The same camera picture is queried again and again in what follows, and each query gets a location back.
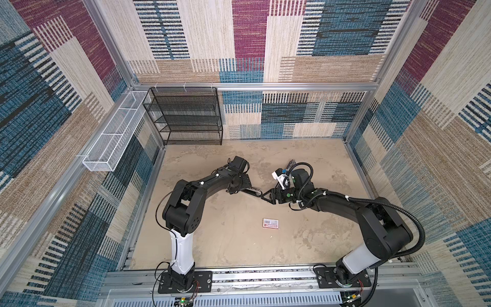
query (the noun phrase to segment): black wire mesh shelf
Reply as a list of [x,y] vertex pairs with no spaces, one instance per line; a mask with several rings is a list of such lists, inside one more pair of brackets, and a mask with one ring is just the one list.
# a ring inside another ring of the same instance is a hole
[[165,145],[221,145],[223,124],[214,87],[153,87],[143,103]]

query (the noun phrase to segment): printed label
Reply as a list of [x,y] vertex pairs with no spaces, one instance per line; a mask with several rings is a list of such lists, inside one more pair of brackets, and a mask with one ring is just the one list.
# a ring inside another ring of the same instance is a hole
[[263,227],[278,229],[278,220],[263,219]]

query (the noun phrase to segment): robotic arm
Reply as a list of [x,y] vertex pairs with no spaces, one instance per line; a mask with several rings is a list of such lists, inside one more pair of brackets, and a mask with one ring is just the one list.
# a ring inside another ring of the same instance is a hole
[[[308,166],[310,173],[302,168],[294,169],[300,165]],[[376,268],[391,258],[411,254],[424,244],[424,229],[411,213],[382,197],[353,198],[328,189],[315,188],[310,181],[313,168],[308,163],[291,162],[287,169],[278,169],[273,173],[278,184],[264,194],[251,187],[246,174],[248,170],[249,163],[236,156],[203,179],[177,182],[162,214],[166,227],[175,237],[172,240],[173,260],[168,270],[170,278],[167,280],[174,282],[177,288],[186,291],[192,287],[192,235],[201,222],[205,200],[223,189],[230,194],[243,191],[271,204],[276,204],[276,201],[280,204],[298,203],[299,209],[289,206],[292,210],[331,212],[358,223],[363,243],[336,262],[335,278],[341,287],[351,286],[361,274],[365,274],[366,268]],[[397,211],[407,215],[419,231],[417,244],[403,252],[399,251],[411,242],[413,235]]]

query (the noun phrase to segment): white wire basket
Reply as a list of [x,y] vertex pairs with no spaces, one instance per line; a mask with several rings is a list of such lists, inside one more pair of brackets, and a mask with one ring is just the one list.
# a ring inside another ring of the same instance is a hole
[[131,91],[83,159],[89,171],[114,171],[145,114],[146,91]]

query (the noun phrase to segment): table surface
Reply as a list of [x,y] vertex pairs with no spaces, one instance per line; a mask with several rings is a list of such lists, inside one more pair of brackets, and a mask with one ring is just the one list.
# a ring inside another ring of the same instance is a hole
[[[180,179],[198,180],[240,156],[250,163],[254,187],[275,186],[271,173],[291,159],[310,163],[312,182],[353,197],[367,197],[342,140],[274,141],[224,140],[222,146],[170,145],[138,237],[131,269],[153,269],[171,258],[170,234],[155,222],[155,209]],[[166,200],[160,206],[161,220]],[[263,228],[263,218],[278,220],[279,229]],[[362,242],[356,223],[314,210],[292,211],[260,198],[219,191],[206,200],[203,218],[194,232],[197,267],[335,262]]]

